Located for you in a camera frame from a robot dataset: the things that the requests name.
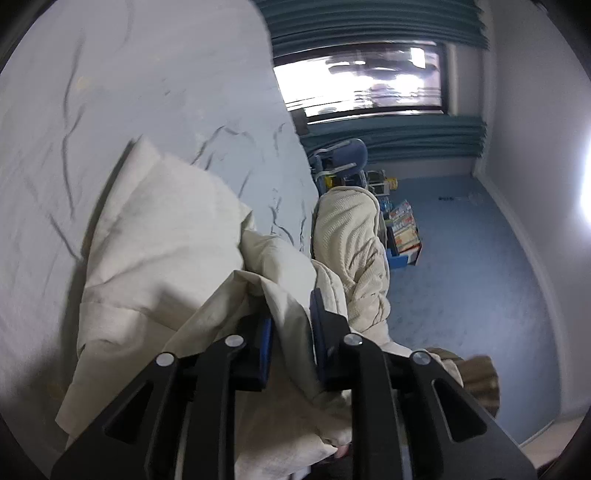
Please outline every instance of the blue carpet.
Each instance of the blue carpet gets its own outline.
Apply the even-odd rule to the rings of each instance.
[[[545,302],[511,227],[470,177],[401,180],[391,198],[411,203],[423,242],[416,266],[392,271],[392,339],[489,355],[501,383],[497,419],[522,442],[558,414],[560,381]]]

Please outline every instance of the mattress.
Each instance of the mattress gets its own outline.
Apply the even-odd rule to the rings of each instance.
[[[0,413],[48,474],[93,227],[129,146],[208,169],[309,255],[317,193],[248,0],[58,0],[0,73]]]

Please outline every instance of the teal curtain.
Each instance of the teal curtain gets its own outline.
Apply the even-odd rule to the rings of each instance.
[[[309,125],[301,137],[310,155],[347,138],[360,138],[368,162],[418,158],[478,157],[482,154],[485,123],[475,116],[387,115],[352,118]]]
[[[350,43],[431,40],[487,48],[474,0],[254,0],[275,57]]]

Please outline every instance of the metal bolt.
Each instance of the metal bolt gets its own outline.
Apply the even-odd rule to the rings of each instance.
[[[427,352],[422,351],[414,352],[413,361],[417,365],[428,365],[431,362],[431,355],[429,355]]]
[[[363,343],[363,339],[356,333],[348,333],[347,335],[345,335],[343,340],[349,346],[358,346]]]
[[[171,353],[161,353],[156,357],[156,364],[159,367],[169,367],[174,363],[174,355]]]
[[[241,346],[244,343],[244,338],[240,335],[230,335],[226,337],[226,345],[231,347]]]

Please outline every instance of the black window frame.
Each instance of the black window frame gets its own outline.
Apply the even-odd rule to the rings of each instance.
[[[356,48],[375,48],[386,49],[396,47],[409,48],[412,46],[428,47],[430,51],[435,51],[439,56],[439,76],[441,81],[441,106],[436,105],[397,105],[397,106],[382,106],[371,108],[356,108],[354,110],[346,110],[342,112],[321,113],[320,115],[313,115],[308,117],[308,122],[321,122],[324,120],[344,119],[353,116],[376,116],[376,115],[408,115],[413,113],[429,113],[429,114],[449,114],[449,78],[447,69],[447,47],[444,43],[423,42],[420,40],[396,40],[396,41],[381,41],[371,43],[355,43],[345,44],[332,47],[314,48],[312,50],[305,50],[297,53],[290,53],[275,57],[275,67],[286,65],[288,63],[295,63],[302,60],[312,60],[318,57],[328,57],[339,53],[347,53]]]

